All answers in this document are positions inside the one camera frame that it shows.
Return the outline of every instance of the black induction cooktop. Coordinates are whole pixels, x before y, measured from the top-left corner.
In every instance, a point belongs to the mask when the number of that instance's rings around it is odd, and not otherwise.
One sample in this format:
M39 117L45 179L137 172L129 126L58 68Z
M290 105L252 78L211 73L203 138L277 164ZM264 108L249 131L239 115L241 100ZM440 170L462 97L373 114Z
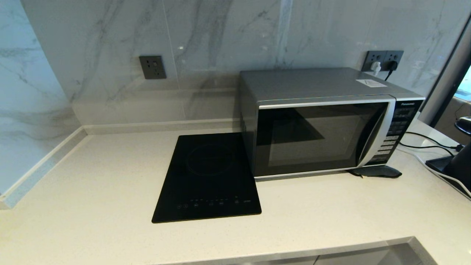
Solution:
M240 133L179 136L153 223L260 213Z

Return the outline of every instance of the wall socket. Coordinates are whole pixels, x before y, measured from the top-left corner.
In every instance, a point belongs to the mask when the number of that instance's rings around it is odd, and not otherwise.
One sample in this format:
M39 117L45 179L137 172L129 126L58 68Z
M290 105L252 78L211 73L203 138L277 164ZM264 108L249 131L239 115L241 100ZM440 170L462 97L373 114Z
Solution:
M361 71L372 72L371 65L375 61L381 62L381 71L389 71L391 62L396 61L399 64L403 54L403 50L370 50L366 54Z
M142 72L146 79L167 78L165 68L162 63L162 56L139 56Z

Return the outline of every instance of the marble wall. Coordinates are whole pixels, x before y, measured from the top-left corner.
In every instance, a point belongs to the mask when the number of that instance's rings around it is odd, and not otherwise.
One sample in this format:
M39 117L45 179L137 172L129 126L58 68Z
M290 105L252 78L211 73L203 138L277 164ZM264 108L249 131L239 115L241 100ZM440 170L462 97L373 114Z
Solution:
M0 0L0 194L80 123L19 0Z
M404 50L389 81L427 95L469 0L22 0L82 124L231 118L238 72L352 67ZM145 80L139 55L162 55Z

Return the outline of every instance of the white countertop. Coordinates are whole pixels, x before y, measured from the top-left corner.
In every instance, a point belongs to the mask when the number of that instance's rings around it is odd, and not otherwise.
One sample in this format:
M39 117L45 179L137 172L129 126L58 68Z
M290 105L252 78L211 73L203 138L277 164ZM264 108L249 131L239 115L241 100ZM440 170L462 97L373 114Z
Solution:
M409 130L453 144L420 123ZM257 182L261 215L151 223L178 135L230 131L87 136L14 209L0 211L0 264L181 263L346 251L410 236L440 265L471 264L471 201L400 151L388 163L403 173L398 179L340 173Z

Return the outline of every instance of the silver microwave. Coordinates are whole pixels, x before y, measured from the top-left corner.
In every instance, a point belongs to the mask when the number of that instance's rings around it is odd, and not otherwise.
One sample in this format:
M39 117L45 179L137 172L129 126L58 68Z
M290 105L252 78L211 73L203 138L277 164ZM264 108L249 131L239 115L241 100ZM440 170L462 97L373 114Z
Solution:
M255 178L384 165L424 97L351 68L242 71Z

